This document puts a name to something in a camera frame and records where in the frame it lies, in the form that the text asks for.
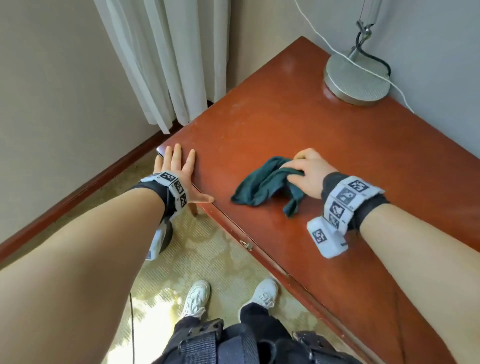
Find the black cable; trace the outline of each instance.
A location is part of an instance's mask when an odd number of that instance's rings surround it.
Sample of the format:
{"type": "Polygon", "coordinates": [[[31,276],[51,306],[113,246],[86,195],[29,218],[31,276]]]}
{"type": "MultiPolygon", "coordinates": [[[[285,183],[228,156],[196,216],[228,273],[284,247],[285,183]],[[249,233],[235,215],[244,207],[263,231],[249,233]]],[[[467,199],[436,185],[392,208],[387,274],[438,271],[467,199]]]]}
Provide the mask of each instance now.
{"type": "Polygon", "coordinates": [[[130,312],[132,314],[132,363],[135,364],[135,337],[133,335],[133,303],[132,292],[130,292],[130,312]]]}
{"type": "Polygon", "coordinates": [[[376,57],[376,56],[373,56],[373,55],[365,52],[365,51],[361,48],[361,45],[360,45],[360,42],[359,42],[359,40],[360,40],[360,35],[361,35],[361,32],[359,32],[359,33],[357,34],[357,39],[355,40],[355,47],[356,47],[356,48],[358,49],[358,51],[359,51],[361,54],[363,54],[365,57],[368,57],[368,58],[370,58],[370,59],[372,59],[372,60],[374,60],[374,61],[377,61],[377,62],[380,62],[381,64],[383,64],[383,65],[387,68],[387,70],[388,70],[388,77],[390,77],[390,75],[392,74],[392,69],[390,68],[390,65],[389,65],[387,62],[385,62],[384,60],[382,60],[381,58],[378,58],[378,57],[376,57]]]}

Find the wall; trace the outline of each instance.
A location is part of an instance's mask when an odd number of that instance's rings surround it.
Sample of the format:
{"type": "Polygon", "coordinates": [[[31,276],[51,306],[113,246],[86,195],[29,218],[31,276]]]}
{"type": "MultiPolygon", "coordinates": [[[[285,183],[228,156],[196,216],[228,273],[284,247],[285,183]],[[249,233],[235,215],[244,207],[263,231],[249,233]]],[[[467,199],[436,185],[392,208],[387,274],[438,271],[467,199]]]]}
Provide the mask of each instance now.
{"type": "Polygon", "coordinates": [[[0,4],[0,242],[158,131],[92,0],[0,4]]]}
{"type": "MultiPolygon", "coordinates": [[[[354,45],[362,0],[298,3],[334,48],[354,45]]],[[[390,63],[392,81],[420,117],[480,157],[478,14],[478,0],[384,0],[364,48],[390,63]]],[[[231,0],[228,86],[238,85],[301,35],[331,53],[294,0],[231,0]]]]}

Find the power cord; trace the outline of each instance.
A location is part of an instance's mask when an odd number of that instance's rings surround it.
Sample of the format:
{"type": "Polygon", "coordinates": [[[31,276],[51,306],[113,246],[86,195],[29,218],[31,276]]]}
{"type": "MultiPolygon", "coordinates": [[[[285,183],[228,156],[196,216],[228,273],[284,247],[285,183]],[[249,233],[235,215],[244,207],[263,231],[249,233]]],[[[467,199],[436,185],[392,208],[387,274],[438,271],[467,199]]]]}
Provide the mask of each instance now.
{"type": "Polygon", "coordinates": [[[135,364],[135,335],[133,332],[133,302],[132,292],[130,292],[130,313],[132,315],[132,363],[135,364]]]}
{"type": "Polygon", "coordinates": [[[357,50],[363,54],[365,57],[368,57],[374,61],[377,61],[377,62],[380,62],[382,65],[384,65],[387,70],[388,70],[388,77],[390,77],[390,75],[392,74],[392,69],[390,68],[390,65],[385,62],[384,60],[382,60],[381,58],[378,58],[376,56],[373,56],[372,54],[370,53],[367,53],[365,52],[362,48],[361,48],[361,44],[360,44],[360,36],[361,36],[361,32],[359,32],[357,34],[357,39],[355,39],[355,47],[357,48],[357,50]]]}
{"type": "Polygon", "coordinates": [[[300,12],[300,14],[302,14],[302,16],[305,18],[305,20],[307,21],[307,23],[310,25],[310,28],[312,28],[312,30],[315,32],[316,35],[318,35],[321,39],[323,39],[323,41],[329,46],[329,48],[335,52],[336,54],[342,56],[343,58],[345,58],[347,61],[349,61],[351,64],[353,64],[355,67],[358,67],[360,68],[361,70],[364,70],[365,72],[368,72],[372,75],[374,75],[375,77],[378,77],[386,82],[388,82],[389,84],[391,84],[394,88],[397,89],[397,91],[400,93],[400,95],[402,95],[402,98],[403,98],[403,102],[405,103],[405,106],[413,113],[415,114],[415,112],[413,111],[413,109],[410,107],[410,105],[407,103],[407,99],[405,98],[405,95],[403,93],[402,90],[400,90],[400,88],[394,84],[392,81],[390,81],[389,79],[385,78],[385,77],[382,77],[380,76],[379,74],[376,74],[375,72],[372,72],[370,70],[367,70],[366,68],[363,68],[362,66],[356,64],[354,61],[352,61],[350,58],[348,58],[345,54],[339,52],[338,50],[336,50],[335,48],[333,48],[330,43],[328,43],[328,41],[325,39],[325,37],[323,35],[321,35],[319,32],[317,32],[317,30],[315,29],[315,27],[312,25],[312,23],[310,22],[310,20],[308,20],[307,16],[303,13],[303,11],[301,10],[297,0],[293,0],[295,2],[295,5],[297,5],[297,8],[300,12]]]}

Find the white curtain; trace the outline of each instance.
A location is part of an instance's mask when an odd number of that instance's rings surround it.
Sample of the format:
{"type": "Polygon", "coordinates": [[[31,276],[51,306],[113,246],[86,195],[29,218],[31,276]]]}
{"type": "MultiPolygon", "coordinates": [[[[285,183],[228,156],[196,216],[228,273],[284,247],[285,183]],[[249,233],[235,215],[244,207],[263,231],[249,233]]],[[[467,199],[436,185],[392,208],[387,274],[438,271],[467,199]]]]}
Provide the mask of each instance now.
{"type": "Polygon", "coordinates": [[[150,124],[169,133],[225,95],[229,0],[95,0],[150,124]]]}

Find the fingers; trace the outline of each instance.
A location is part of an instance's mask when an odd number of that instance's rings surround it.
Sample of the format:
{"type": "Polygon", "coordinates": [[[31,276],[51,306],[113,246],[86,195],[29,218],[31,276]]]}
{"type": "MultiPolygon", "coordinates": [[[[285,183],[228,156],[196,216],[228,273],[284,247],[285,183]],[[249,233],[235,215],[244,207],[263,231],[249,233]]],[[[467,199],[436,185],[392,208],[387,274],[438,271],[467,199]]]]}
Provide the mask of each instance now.
{"type": "Polygon", "coordinates": [[[215,201],[215,199],[208,194],[201,194],[197,191],[192,191],[190,196],[190,202],[196,202],[198,204],[209,204],[215,201]]]}
{"type": "Polygon", "coordinates": [[[322,156],[313,148],[308,148],[298,152],[293,159],[321,159],[322,156]]]}
{"type": "Polygon", "coordinates": [[[153,168],[153,173],[160,173],[162,171],[163,157],[158,155],[155,158],[155,166],[153,168]]]}
{"type": "Polygon", "coordinates": [[[188,154],[187,161],[185,162],[181,170],[185,172],[187,175],[191,176],[193,173],[194,166],[195,166],[195,150],[192,149],[188,154]]]}
{"type": "Polygon", "coordinates": [[[305,170],[308,166],[308,162],[304,159],[294,159],[285,163],[282,168],[293,168],[295,170],[305,170]]]}
{"type": "Polygon", "coordinates": [[[172,164],[172,147],[165,148],[165,155],[163,157],[162,171],[170,170],[172,164]]]}
{"type": "Polygon", "coordinates": [[[289,174],[287,176],[287,180],[305,192],[307,188],[307,180],[304,176],[299,176],[298,174],[289,174]]]}
{"type": "Polygon", "coordinates": [[[171,170],[181,170],[181,146],[180,144],[175,144],[173,150],[171,170]]]}

